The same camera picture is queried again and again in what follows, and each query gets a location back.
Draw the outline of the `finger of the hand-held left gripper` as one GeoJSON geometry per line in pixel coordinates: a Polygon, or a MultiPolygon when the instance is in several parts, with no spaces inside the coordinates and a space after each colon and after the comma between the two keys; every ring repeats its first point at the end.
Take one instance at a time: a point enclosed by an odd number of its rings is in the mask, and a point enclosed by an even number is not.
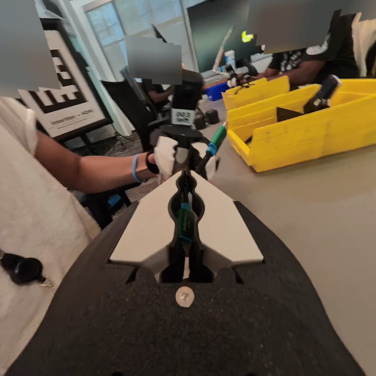
{"type": "MultiPolygon", "coordinates": [[[[195,142],[192,144],[192,170],[196,170],[200,162],[203,160],[208,146],[202,142],[195,142]]],[[[213,180],[218,171],[220,164],[220,157],[217,155],[210,157],[205,167],[198,172],[200,176],[206,180],[213,180]]]]}
{"type": "Polygon", "coordinates": [[[154,160],[159,169],[159,182],[168,180],[171,176],[176,174],[179,170],[175,165],[175,147],[178,142],[166,136],[160,136],[157,145],[154,148],[154,160]]]}

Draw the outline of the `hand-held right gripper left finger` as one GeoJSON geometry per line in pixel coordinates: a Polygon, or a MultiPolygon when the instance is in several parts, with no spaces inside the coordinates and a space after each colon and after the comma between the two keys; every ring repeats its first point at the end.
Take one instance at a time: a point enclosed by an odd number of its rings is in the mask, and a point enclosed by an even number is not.
{"type": "Polygon", "coordinates": [[[178,192],[177,172],[142,198],[121,235],[109,260],[150,269],[156,280],[169,266],[169,246],[174,238],[175,223],[169,203],[178,192]]]}

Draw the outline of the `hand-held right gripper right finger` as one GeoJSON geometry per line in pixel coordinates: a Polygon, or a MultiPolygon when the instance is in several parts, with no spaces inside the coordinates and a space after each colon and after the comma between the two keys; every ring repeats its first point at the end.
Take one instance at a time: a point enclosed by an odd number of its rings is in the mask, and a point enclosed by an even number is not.
{"type": "Polygon", "coordinates": [[[211,283],[223,268],[263,262],[235,201],[196,172],[190,178],[195,238],[189,251],[189,281],[211,283]]]}

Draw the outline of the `yellow plastic bin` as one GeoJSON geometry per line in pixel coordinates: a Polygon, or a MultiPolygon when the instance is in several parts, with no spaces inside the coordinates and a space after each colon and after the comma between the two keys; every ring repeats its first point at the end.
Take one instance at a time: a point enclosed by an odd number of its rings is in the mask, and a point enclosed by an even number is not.
{"type": "Polygon", "coordinates": [[[226,110],[229,111],[288,93],[289,90],[289,78],[286,76],[271,81],[262,78],[242,87],[228,89],[222,93],[222,98],[226,110]]]}

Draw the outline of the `yellow bin with black divider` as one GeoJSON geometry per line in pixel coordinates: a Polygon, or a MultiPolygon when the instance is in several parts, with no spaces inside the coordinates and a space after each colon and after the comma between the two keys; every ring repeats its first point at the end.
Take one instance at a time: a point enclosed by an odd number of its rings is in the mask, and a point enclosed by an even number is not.
{"type": "Polygon", "coordinates": [[[375,78],[345,79],[327,109],[278,121],[278,109],[302,114],[319,89],[309,85],[227,111],[228,139],[249,167],[265,172],[375,145],[375,78]]]}

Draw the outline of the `black hdmi switch box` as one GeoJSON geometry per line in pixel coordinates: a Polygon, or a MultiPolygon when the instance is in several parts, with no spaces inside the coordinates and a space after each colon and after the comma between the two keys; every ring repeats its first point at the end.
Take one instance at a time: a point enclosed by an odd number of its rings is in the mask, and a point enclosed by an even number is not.
{"type": "Polygon", "coordinates": [[[323,110],[329,107],[328,101],[342,82],[336,75],[329,75],[323,82],[319,91],[310,98],[303,106],[303,114],[311,114],[313,112],[323,110]]]}

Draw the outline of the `person's left hand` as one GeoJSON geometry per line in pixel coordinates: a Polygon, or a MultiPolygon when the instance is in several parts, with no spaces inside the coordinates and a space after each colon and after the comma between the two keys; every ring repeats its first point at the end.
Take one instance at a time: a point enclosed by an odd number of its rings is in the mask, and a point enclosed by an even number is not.
{"type": "Polygon", "coordinates": [[[159,168],[157,162],[155,161],[153,151],[150,151],[146,156],[146,166],[150,173],[156,176],[159,175],[159,168]]]}

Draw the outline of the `blue wristband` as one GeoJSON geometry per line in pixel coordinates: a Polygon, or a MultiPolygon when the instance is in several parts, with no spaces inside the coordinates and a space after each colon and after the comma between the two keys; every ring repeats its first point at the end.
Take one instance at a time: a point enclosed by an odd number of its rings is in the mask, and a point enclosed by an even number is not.
{"type": "Polygon", "coordinates": [[[132,162],[132,176],[133,176],[133,179],[137,182],[137,183],[145,183],[147,181],[147,179],[145,180],[140,180],[138,177],[137,177],[137,165],[138,165],[138,158],[139,158],[139,155],[140,154],[136,154],[134,157],[133,157],[133,162],[132,162]]]}

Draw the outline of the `black office chair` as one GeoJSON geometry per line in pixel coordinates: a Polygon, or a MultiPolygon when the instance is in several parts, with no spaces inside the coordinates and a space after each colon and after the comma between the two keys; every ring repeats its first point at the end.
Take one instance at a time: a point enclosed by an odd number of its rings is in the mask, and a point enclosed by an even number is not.
{"type": "Polygon", "coordinates": [[[139,136],[144,152],[152,149],[150,134],[156,125],[149,124],[158,121],[155,111],[149,108],[136,94],[127,80],[121,82],[108,82],[100,80],[111,99],[117,104],[129,122],[133,125],[139,136]]]}

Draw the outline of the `black monitor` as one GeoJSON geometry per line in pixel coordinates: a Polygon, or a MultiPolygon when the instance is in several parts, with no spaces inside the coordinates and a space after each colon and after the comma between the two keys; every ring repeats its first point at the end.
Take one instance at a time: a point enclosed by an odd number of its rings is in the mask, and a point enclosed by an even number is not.
{"type": "Polygon", "coordinates": [[[235,51],[236,63],[261,53],[255,39],[241,40],[247,28],[249,0],[213,0],[187,8],[197,65],[200,73],[212,70],[217,54],[228,31],[232,33],[224,44],[223,52],[235,51]]]}

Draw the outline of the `printed tag board on easel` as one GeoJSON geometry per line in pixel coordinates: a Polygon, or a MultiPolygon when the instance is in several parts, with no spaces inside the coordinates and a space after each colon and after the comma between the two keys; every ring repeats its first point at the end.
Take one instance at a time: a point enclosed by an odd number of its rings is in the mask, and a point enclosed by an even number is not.
{"type": "Polygon", "coordinates": [[[59,89],[19,90],[41,127],[53,139],[66,141],[112,124],[112,118],[90,79],[60,19],[41,18],[59,80],[59,89]]]}

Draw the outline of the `black clip-on device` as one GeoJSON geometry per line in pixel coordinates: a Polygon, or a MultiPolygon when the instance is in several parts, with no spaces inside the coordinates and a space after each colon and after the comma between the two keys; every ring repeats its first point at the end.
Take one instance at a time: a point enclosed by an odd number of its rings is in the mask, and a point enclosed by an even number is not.
{"type": "Polygon", "coordinates": [[[36,258],[26,258],[3,252],[0,264],[1,268],[16,285],[43,284],[46,282],[46,277],[43,275],[43,264],[36,258]]]}

